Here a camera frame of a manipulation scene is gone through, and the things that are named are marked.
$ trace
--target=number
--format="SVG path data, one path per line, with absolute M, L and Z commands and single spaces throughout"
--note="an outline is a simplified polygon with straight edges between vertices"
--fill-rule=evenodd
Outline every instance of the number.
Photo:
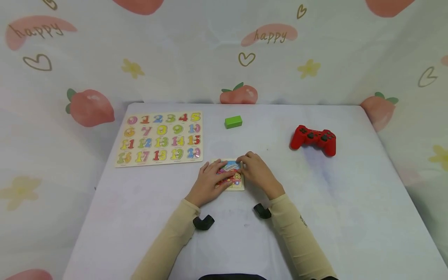
M 128 129 L 125 130 L 125 136 L 126 137 L 131 137 L 134 134 L 135 134 L 135 132 L 134 132 L 134 128 L 133 127 L 128 128 Z
M 139 145 L 138 147 L 139 147 L 140 149 L 143 149 L 143 148 L 151 148 L 151 141 L 152 141 L 151 138 L 147 138 L 147 139 L 142 138 L 142 139 L 140 139 L 140 145 Z
M 201 142 L 201 140 L 200 140 L 200 135 L 195 135 L 195 140 L 194 140 L 194 143 L 193 143 L 193 135 L 190 135 L 189 137 L 188 137 L 188 145 L 199 145 L 199 143 Z
M 198 124 L 191 124 L 190 125 L 190 131 L 188 133 L 199 133 L 199 131 L 201 131 L 201 126 Z
M 149 116 L 143 116 L 142 119 L 143 120 L 140 122 L 141 124 L 149 124 L 149 121 L 148 121 Z
M 174 149 L 171 151 L 171 153 L 172 153 L 171 160 L 177 160 L 177 159 L 182 158 L 182 156 L 184 155 L 184 150 L 183 149 Z
M 125 155 L 124 153 L 119 154 L 118 155 L 118 160 L 116 161 L 116 163 L 122 164 L 123 162 L 125 162 L 125 160 L 123 159 L 124 155 Z
M 135 162 L 139 163 L 139 162 L 146 162 L 146 160 L 148 159 L 148 155 L 149 155 L 149 151 L 144 151 L 144 152 L 138 152 L 137 153 L 137 159 L 135 160 Z
M 159 125 L 157 128 L 157 134 L 158 135 L 165 135 L 167 133 L 168 127 L 166 125 Z
M 174 137 L 172 138 L 172 145 L 173 145 L 173 146 L 177 146 L 178 144 L 179 144 L 180 146 L 183 146 L 183 145 L 184 145 L 184 137 L 183 137 L 183 136 L 180 137 L 179 140 L 177 139 L 176 136 L 174 136 Z
M 155 151 L 154 152 L 154 158 L 152 159 L 153 161 L 164 161 L 167 158 L 167 151 L 165 150 L 160 150 L 160 151 Z
M 154 118 L 155 118 L 155 121 L 153 121 L 153 122 L 162 122 L 163 117 L 164 117 L 164 116 L 162 116 L 162 115 L 156 115 L 156 116 L 154 117 Z
M 193 151 L 193 148 L 189 148 L 187 152 L 188 152 L 187 158 L 189 158 L 189 159 L 192 159 L 195 157 L 199 158 L 201 156 L 201 150 L 199 148 L 196 148 L 194 151 Z
M 201 113 L 192 113 L 191 114 L 191 121 L 198 121 L 201 119 Z
M 126 150 L 128 148 L 128 140 L 123 140 L 123 146 L 121 146 L 121 150 Z
M 174 134 L 180 134 L 184 130 L 184 127 L 182 125 L 175 125 L 172 129 L 174 130 Z
M 167 159 L 167 151 L 161 150 L 160 151 L 160 160 L 166 160 Z
M 133 149 L 134 148 L 134 139 L 131 140 L 131 144 L 129 145 L 128 149 Z
M 148 127 L 142 127 L 142 131 L 144 131 L 145 133 L 143 133 L 143 136 L 148 136 L 148 133 L 151 131 L 152 127 L 148 126 Z
M 131 153 L 129 152 L 125 159 L 123 159 L 123 157 L 125 156 L 125 153 L 121 153 L 118 155 L 118 161 L 116 163 L 118 164 L 122 164 L 123 162 L 129 163 L 129 161 L 131 161 Z
M 169 114 L 167 117 L 168 117 L 167 122 L 174 122 L 174 121 L 176 121 L 176 116 L 173 115 L 173 114 Z
M 157 138 L 156 140 L 155 140 L 155 146 L 156 147 L 166 147 L 166 146 L 168 146 L 168 138 L 167 137 L 159 137 L 159 138 Z
M 131 161 L 131 152 L 127 153 L 125 157 L 125 162 L 129 163 L 129 161 Z
M 179 120 L 180 120 L 180 121 L 188 121 L 187 114 L 184 114 L 184 116 L 181 116 L 181 117 L 179 118 Z
M 133 124 L 135 124 L 137 122 L 137 117 L 136 116 L 131 116 L 131 117 L 129 117 L 129 119 L 128 119 L 128 124 L 129 125 L 133 125 Z

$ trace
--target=green wooden block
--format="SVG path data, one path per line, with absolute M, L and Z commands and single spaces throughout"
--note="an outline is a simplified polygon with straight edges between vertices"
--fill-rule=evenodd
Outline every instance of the green wooden block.
M 241 116 L 233 116 L 231 118 L 225 119 L 225 128 L 234 128 L 237 126 L 241 126 L 243 124 L 243 119 L 241 119 Z

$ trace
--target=sleeve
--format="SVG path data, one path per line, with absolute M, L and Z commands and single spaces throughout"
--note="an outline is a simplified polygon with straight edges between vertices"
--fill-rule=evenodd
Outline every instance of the sleeve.
M 200 209 L 183 199 L 138 265 L 131 280 L 167 279 L 177 255 L 194 233 Z
M 288 196 L 283 194 L 271 200 L 269 209 L 274 228 L 285 241 L 300 279 L 337 277 L 313 233 Z

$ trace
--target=heart outline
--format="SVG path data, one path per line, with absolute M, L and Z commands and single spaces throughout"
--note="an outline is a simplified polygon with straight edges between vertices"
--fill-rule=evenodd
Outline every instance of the heart outline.
M 53 0 L 42 0 L 42 2 L 44 2 L 48 7 L 50 7 L 50 9 L 52 9 L 53 11 L 57 10 L 57 4 L 55 1 Z
M 301 17 L 303 17 L 306 14 L 306 11 L 308 9 L 303 7 L 303 4 L 300 4 L 299 8 L 297 9 L 297 19 L 300 19 Z
M 39 64 L 39 63 L 40 63 L 39 61 L 40 61 L 40 57 L 41 57 L 41 56 L 43 56 L 43 57 L 45 57 L 45 58 L 47 59 L 47 61 L 48 61 L 48 65 L 50 66 L 49 69 L 42 69 L 42 68 L 38 68 L 38 67 L 32 66 L 32 65 L 30 65 L 30 64 L 28 63 L 28 61 L 27 61 L 27 60 L 31 60 L 32 62 Z M 48 58 L 48 56 L 46 56 L 45 54 L 42 54 L 42 53 L 38 54 L 38 55 L 36 56 L 36 59 L 32 59 L 31 57 L 27 57 L 27 56 L 24 56 L 22 59 L 23 59 L 23 62 L 25 62 L 26 65 L 30 66 L 30 67 L 33 68 L 33 69 L 36 69 L 36 70 L 39 70 L 39 71 L 51 71 L 51 70 L 53 70 L 52 62 L 51 62 L 51 60 Z
M 429 69 L 431 69 L 431 71 L 426 75 L 426 79 L 433 79 L 433 81 L 430 82 L 430 83 L 427 84 L 427 85 L 422 86 L 422 79 L 423 79 L 423 76 L 425 76 L 425 74 L 428 72 Z M 432 73 L 434 72 L 434 70 L 435 70 L 435 67 L 434 67 L 434 66 L 431 66 L 431 67 L 429 67 L 428 69 L 426 69 L 426 70 L 423 72 L 423 74 L 420 76 L 420 79 L 418 79 L 418 84 L 417 84 L 418 87 L 426 87 L 426 86 L 429 86 L 430 84 L 434 83 L 434 82 L 437 80 L 437 78 L 438 78 L 439 76 L 431 76 Z
M 246 64 L 246 65 L 244 65 L 242 62 L 241 62 L 241 55 L 243 55 L 243 57 L 244 57 L 244 60 L 247 60 L 248 58 L 249 58 L 249 56 L 254 56 L 253 58 L 252 58 L 252 60 L 251 61 L 249 61 L 249 63 L 248 64 Z M 238 61 L 240 62 L 240 64 L 242 65 L 242 66 L 244 66 L 244 67 L 247 67 L 247 66 L 249 66 L 249 64 L 251 64 L 253 61 L 255 60 L 255 54 L 253 53 L 253 52 L 251 52 L 250 54 L 248 54 L 247 56 L 246 56 L 246 54 L 245 53 L 243 53 L 243 52 L 240 52 L 240 54 L 238 55 Z

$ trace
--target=black object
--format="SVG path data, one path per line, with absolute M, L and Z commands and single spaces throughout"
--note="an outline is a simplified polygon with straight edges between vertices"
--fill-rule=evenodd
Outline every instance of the black object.
M 194 227 L 199 230 L 208 230 L 214 222 L 215 219 L 213 219 L 210 215 L 207 215 L 204 220 L 201 220 L 199 217 L 193 219 Z
M 264 209 L 261 203 L 255 205 L 254 210 L 255 212 L 257 212 L 258 216 L 262 219 L 269 219 L 272 216 L 271 211 L 269 211 L 269 209 Z

